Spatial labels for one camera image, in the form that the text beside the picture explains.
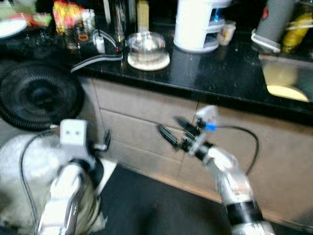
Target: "black countertop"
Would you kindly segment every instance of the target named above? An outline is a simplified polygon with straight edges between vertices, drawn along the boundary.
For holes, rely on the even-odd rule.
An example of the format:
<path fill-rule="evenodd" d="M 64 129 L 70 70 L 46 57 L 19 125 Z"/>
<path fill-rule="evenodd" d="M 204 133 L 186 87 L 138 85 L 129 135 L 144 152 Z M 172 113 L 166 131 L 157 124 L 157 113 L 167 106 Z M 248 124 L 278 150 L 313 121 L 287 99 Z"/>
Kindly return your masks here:
<path fill-rule="evenodd" d="M 166 40 L 166 50 L 171 59 L 168 67 L 158 71 L 137 70 L 128 64 L 125 53 L 122 62 L 98 62 L 75 73 L 313 125 L 313 102 L 277 97 L 267 91 L 259 53 L 252 49 L 249 34 L 244 37 L 235 34 L 227 47 L 220 46 L 213 52 L 191 54 L 174 46 L 174 30 L 171 27 L 156 27 L 154 31 L 161 33 Z M 64 50 L 46 47 L 27 53 L 28 58 L 53 60 L 62 65 L 79 62 L 66 55 L 68 54 Z M 313 94 L 313 80 L 311 81 L 306 85 L 306 90 Z"/>

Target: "white dish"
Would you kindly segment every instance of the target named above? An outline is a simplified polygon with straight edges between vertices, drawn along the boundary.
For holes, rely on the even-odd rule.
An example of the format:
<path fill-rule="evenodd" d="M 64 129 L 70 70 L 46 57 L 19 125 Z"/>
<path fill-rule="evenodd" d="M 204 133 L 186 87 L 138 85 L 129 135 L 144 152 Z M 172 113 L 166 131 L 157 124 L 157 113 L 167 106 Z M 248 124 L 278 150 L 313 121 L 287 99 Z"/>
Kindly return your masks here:
<path fill-rule="evenodd" d="M 149 61 L 147 63 L 139 62 L 135 57 L 128 54 L 127 62 L 135 69 L 144 71 L 156 71 L 167 67 L 170 64 L 170 55 L 168 52 L 160 60 Z"/>
<path fill-rule="evenodd" d="M 27 27 L 25 19 L 0 21 L 0 39 L 8 38 L 22 32 Z"/>

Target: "cup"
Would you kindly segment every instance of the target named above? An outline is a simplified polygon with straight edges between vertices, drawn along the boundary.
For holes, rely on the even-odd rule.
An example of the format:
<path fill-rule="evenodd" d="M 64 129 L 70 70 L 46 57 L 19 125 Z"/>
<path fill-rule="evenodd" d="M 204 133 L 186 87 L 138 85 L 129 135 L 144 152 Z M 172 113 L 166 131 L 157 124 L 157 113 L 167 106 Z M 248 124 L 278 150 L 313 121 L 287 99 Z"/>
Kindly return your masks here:
<path fill-rule="evenodd" d="M 225 25 L 221 32 L 217 35 L 217 40 L 220 45 L 226 46 L 229 44 L 231 39 L 233 38 L 234 32 L 236 29 L 236 22 L 234 21 L 225 21 Z"/>

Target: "fan grille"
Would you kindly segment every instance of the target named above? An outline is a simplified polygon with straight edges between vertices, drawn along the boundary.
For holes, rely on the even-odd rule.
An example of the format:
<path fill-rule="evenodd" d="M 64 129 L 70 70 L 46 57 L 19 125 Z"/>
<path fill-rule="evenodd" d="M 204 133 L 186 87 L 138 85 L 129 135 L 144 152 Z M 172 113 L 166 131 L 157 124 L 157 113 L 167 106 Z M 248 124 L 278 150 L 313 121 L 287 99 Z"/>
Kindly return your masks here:
<path fill-rule="evenodd" d="M 81 111 L 84 92 L 66 69 L 43 62 L 25 62 L 0 81 L 2 118 L 21 129 L 39 131 Z"/>

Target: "black cable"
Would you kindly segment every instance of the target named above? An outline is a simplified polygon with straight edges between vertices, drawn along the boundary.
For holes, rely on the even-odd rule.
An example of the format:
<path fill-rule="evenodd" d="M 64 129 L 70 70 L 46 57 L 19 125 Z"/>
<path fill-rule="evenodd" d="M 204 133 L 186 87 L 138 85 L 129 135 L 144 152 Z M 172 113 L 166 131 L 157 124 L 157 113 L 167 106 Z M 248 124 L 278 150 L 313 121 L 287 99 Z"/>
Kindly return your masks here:
<path fill-rule="evenodd" d="M 236 130 L 244 131 L 244 132 L 250 134 L 255 139 L 254 155 L 253 155 L 252 161 L 250 163 L 250 166 L 248 167 L 248 169 L 246 171 L 246 175 L 249 175 L 250 172 L 252 171 L 257 159 L 258 159 L 258 156 L 259 156 L 260 141 L 259 141 L 258 136 L 254 132 L 250 131 L 249 129 L 246 129 L 246 128 L 240 127 L 240 126 L 222 125 L 222 126 L 217 126 L 217 127 L 218 128 L 236 129 Z"/>
<path fill-rule="evenodd" d="M 19 164 L 19 167 L 20 167 L 20 175 L 21 175 L 21 182 L 22 182 L 22 185 L 23 185 L 23 188 L 24 188 L 24 191 L 25 191 L 25 194 L 27 196 L 27 199 L 31 205 L 31 210 L 32 210 L 32 217 L 33 217 L 33 225 L 34 225 L 34 229 L 35 229 L 35 234 L 37 233 L 37 228 L 38 228 L 38 212 L 37 212 L 37 208 L 36 208 L 36 205 L 35 205 L 35 202 L 34 202 L 34 198 L 33 198 L 33 195 L 30 191 L 30 188 L 29 188 L 29 185 L 27 183 L 27 181 L 25 180 L 25 175 L 24 175 L 24 169 L 23 169 L 23 160 L 24 160 L 24 156 L 25 156 L 25 152 L 26 150 L 28 149 L 28 147 L 31 145 L 31 143 L 37 139 L 38 137 L 43 137 L 43 136 L 46 136 L 46 135 L 51 135 L 53 134 L 53 130 L 44 130 L 40 133 L 38 133 L 37 135 L 33 136 L 27 143 L 26 145 L 24 146 L 24 149 L 21 153 L 21 157 L 20 157 L 20 164 Z"/>

